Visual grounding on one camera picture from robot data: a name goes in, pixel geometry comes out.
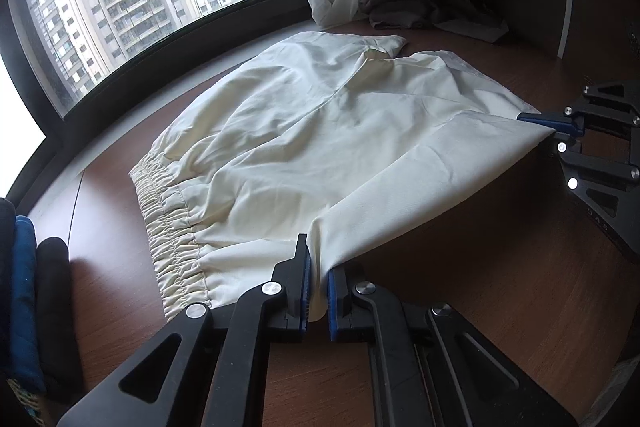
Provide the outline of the cream white pants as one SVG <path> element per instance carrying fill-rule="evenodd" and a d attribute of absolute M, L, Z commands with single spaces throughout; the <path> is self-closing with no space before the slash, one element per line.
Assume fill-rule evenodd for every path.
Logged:
<path fill-rule="evenodd" d="M 307 31 L 199 95 L 130 178 L 166 317 L 235 303 L 306 235 L 310 316 L 329 272 L 464 202 L 549 134 L 448 51 Z"/>

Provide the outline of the black folded garment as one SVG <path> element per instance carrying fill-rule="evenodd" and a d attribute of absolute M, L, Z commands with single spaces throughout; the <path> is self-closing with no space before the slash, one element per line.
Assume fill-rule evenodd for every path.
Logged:
<path fill-rule="evenodd" d="M 63 239 L 48 237 L 36 250 L 36 329 L 46 397 L 75 404 L 85 393 L 75 333 L 73 275 Z"/>

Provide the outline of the blue folded garment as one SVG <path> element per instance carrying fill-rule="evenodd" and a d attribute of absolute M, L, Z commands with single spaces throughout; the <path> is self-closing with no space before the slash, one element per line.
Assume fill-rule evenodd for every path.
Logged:
<path fill-rule="evenodd" d="M 36 247 L 32 221 L 17 216 L 12 246 L 10 373 L 29 392 L 43 393 L 36 325 Z"/>

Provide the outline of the dark navy folded garment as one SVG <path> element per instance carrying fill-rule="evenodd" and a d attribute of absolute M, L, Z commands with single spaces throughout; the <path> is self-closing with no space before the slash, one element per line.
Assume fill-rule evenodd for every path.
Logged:
<path fill-rule="evenodd" d="M 15 208 L 7 199 L 0 200 L 0 357 L 1 376 L 10 364 L 11 280 L 14 243 Z"/>

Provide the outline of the black window frame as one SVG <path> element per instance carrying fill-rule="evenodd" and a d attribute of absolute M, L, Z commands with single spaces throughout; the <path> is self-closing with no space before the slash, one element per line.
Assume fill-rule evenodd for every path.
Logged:
<path fill-rule="evenodd" d="M 309 17 L 306 0 L 1 0 L 1 63 L 39 132 L 4 197 L 29 212 L 130 109 Z"/>

